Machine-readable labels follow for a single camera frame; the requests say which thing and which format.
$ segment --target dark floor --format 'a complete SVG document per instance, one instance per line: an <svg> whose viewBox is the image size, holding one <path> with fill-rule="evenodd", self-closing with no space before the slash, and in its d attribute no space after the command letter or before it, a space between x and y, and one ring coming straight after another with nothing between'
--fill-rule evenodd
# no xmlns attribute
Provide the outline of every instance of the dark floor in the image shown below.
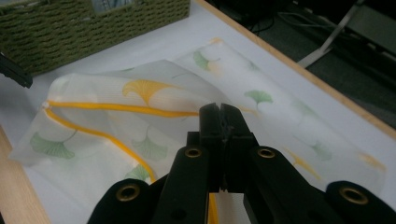
<svg viewBox="0 0 396 224"><path fill-rule="evenodd" d="M226 8L220 9L230 15ZM291 3L248 28L298 62L324 43L333 30L330 25L331 22ZM396 60L393 56L379 51L361 36L345 31L334 41L332 51L307 70L396 129Z"/></svg>

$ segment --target white table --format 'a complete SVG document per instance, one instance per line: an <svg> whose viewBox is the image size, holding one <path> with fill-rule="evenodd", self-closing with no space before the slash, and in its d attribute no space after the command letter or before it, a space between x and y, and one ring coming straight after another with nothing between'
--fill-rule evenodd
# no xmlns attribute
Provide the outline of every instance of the white table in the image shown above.
<svg viewBox="0 0 396 224"><path fill-rule="evenodd" d="M56 77L72 72L95 74L172 59L206 44L213 37L220 37L233 46L280 86L304 99L346 139L384 162L388 167L388 179L380 196L396 208L396 131L205 1L196 0L191 2L191 14L187 19L35 77L29 90L0 76L0 125L7 136L0 134L3 137L0 139L0 211L6 223L49 222L40 202L52 223L78 223L83 216L66 198L53 201L57 189L49 187L39 175L24 167L32 190L21 167L6 159L10 151L7 139L15 146L46 100L50 84Z"/></svg>

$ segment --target metal leg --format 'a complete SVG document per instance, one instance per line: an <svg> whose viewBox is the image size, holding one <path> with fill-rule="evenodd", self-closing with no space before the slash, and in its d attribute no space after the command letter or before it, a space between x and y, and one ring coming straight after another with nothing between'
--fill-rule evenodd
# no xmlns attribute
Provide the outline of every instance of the metal leg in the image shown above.
<svg viewBox="0 0 396 224"><path fill-rule="evenodd" d="M347 23L350 21L350 19L355 14L355 12L361 7L363 2L364 2L364 0L358 0L352 6L352 8L348 11L348 13L345 15L345 17L338 23L337 27L335 27L334 31L332 31L332 33L326 39L326 41L323 43L323 45L319 49L313 51L312 53L308 54L303 59L301 59L298 62L298 64L301 67L306 68L309 65L311 65L312 63L314 63L315 61L317 61L318 59L320 59L322 56L327 54L330 50L332 50L331 43L341 33L341 31L343 31L343 29L345 28Z"/></svg>

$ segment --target tabletop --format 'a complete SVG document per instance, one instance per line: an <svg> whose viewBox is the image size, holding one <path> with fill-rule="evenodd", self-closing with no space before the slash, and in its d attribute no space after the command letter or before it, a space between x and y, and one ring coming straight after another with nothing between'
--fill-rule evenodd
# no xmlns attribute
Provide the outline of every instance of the tabletop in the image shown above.
<svg viewBox="0 0 396 224"><path fill-rule="evenodd" d="M275 82L315 108L337 132L384 162L389 171L396 168L396 131L371 115L340 92L316 78L243 26L232 21L203 0L191 2L191 14L182 21L118 44L34 78L31 89L23 89L11 79L0 77L0 211L6 223L73 222L73 206L59 211L67 200L54 202L57 189L28 167L7 159L7 154L35 113L46 100L51 82L60 76L78 72L95 74L130 68L142 63L176 58L180 53L200 47L219 37L266 71ZM379 195L396 208L396 174L388 172Z"/></svg>

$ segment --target green basket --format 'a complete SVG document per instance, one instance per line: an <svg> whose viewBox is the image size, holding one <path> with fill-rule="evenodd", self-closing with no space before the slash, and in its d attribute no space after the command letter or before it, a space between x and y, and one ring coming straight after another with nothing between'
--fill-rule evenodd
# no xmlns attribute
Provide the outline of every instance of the green basket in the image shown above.
<svg viewBox="0 0 396 224"><path fill-rule="evenodd" d="M91 0L0 6L0 51L37 75L189 16L190 0L144 0L95 13Z"/></svg>

